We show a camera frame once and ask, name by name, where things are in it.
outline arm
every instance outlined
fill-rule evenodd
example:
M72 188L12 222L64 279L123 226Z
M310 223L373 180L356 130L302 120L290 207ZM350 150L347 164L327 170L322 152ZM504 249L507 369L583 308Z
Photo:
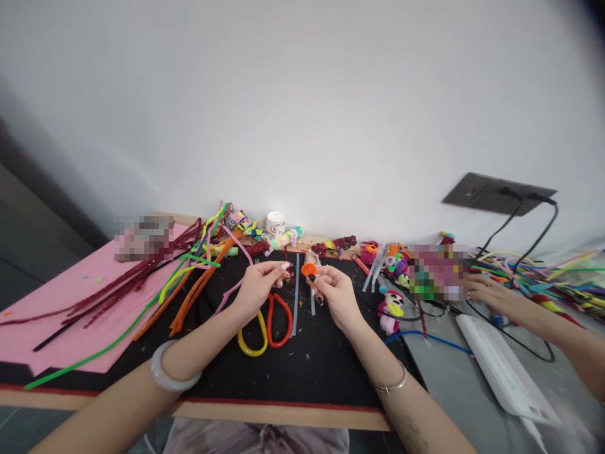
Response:
M470 299L482 301L533 334L556 345L590 392L605 400L605 341L489 279L469 276Z
M283 262L249 267L235 301L202 326L170 346L162 367L174 380L198 375L256 317L273 283L282 285ZM151 376L151 360L101 393L76 412L32 453L123 453L141 438L156 417L175 403L180 393L160 388Z
M364 320L350 278L333 267L321 267L316 287L326 297L338 328L353 345L370 381L393 386L403 379L401 364ZM402 388L378 392L401 442L413 453L474 453L475 450L437 402L408 374Z

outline scissors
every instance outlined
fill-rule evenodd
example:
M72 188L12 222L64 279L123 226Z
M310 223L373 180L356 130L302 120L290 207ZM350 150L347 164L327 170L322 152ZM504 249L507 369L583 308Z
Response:
M288 307L288 305L278 294L269 293L268 297L269 297L269 312L267 314L267 322L269 324L268 334L267 334L267 325L265 325L265 319L263 317L262 312L259 310L258 315L256 316L258 319L258 323L260 325L260 330L263 334L263 340L264 340L263 346L259 350L251 349L250 347L248 347L246 345L246 342L244 341L244 336L243 336L242 330L239 330L239 332L238 332L239 348L245 354L247 354L248 356L251 356L253 358L257 358L257 357L261 356L265 352L265 350L267 350L267 345L271 345L271 348L279 348L279 347L283 346L290 338L290 334L292 332L292 312L290 311L290 308ZM271 324L273 322L274 300L277 300L277 302L282 305L282 307L285 309L285 312L288 316L288 330L287 330L285 336L279 342L273 341L273 335L270 330Z

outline white power strip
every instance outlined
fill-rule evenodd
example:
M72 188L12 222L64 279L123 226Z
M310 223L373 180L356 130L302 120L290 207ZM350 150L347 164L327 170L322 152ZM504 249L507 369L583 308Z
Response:
M542 424L561 424L546 397L496 328L469 315L458 315L456 322L502 408Z

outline power outlet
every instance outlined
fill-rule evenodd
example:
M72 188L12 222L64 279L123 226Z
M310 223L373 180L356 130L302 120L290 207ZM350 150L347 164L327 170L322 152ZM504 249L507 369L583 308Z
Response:
M552 197L556 193L554 189L510 182L469 172L443 199L443 203L502 214L512 214L519 205L519 202L509 195L501 194L500 191L504 188L508 188L524 198L535 193L545 197ZM540 204L540 201L526 200L517 216L526 215Z

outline silver bracelet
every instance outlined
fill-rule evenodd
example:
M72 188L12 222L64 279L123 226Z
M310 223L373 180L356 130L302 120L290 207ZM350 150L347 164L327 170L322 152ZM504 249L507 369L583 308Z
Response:
M399 361L399 359L397 360L397 362L401 364L401 368L403 369L403 380L400 381L399 383L397 383L396 385L393 385L392 387L380 387L380 386L372 383L372 386L374 388L376 388L379 391L386 392L387 394L390 394L391 391L393 391L393 390L403 388L403 386L405 385L405 382L408 381L408 371L406 370L403 363L401 361Z
M169 340L160 345L151 358L151 376L160 388L168 392L184 392L192 388L199 380L202 374L194 376L191 380L178 381L170 378L162 368L162 355L164 351L174 344L175 340Z

